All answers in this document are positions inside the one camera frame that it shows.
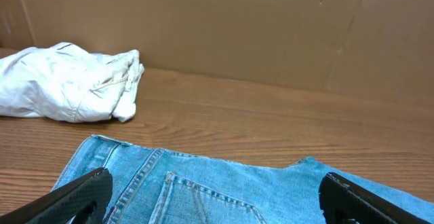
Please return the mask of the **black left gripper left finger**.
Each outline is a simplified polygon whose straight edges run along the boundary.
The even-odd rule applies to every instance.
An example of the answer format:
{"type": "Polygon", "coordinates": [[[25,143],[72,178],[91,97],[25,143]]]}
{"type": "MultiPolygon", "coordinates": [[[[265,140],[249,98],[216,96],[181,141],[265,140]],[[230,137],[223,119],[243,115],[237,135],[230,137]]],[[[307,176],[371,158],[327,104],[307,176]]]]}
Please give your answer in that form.
{"type": "Polygon", "coordinates": [[[1,224],[102,223],[112,193],[112,175],[97,168],[1,216],[1,224]]]}

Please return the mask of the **blue denim jeans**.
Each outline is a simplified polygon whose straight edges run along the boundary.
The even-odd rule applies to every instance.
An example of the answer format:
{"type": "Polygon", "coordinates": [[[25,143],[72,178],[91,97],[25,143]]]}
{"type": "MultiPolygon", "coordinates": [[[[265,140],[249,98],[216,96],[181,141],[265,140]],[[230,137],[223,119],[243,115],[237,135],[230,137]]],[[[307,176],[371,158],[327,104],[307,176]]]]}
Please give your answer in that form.
{"type": "Polygon", "coordinates": [[[332,171],[311,157],[268,168],[93,135],[56,187],[99,167],[113,177],[105,223],[323,223],[319,186],[332,171]]]}

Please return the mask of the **folded white trousers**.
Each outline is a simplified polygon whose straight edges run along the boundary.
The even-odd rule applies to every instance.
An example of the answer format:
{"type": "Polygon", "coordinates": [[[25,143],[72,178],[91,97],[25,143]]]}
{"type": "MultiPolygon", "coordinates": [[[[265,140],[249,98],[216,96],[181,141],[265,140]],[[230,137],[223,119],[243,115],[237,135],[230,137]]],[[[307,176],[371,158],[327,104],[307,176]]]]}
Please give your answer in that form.
{"type": "Polygon", "coordinates": [[[67,42],[26,48],[1,59],[1,114],[126,122],[135,116],[144,71],[138,50],[97,54],[67,42]]]}

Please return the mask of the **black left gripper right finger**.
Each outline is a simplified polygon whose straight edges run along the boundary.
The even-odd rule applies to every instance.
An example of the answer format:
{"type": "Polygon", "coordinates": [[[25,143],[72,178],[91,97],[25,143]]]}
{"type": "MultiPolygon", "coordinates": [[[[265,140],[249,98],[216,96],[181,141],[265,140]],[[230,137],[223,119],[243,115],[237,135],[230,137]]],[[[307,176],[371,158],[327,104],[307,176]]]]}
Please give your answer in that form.
{"type": "Polygon", "coordinates": [[[429,224],[335,172],[321,180],[319,206],[327,224],[429,224]]]}

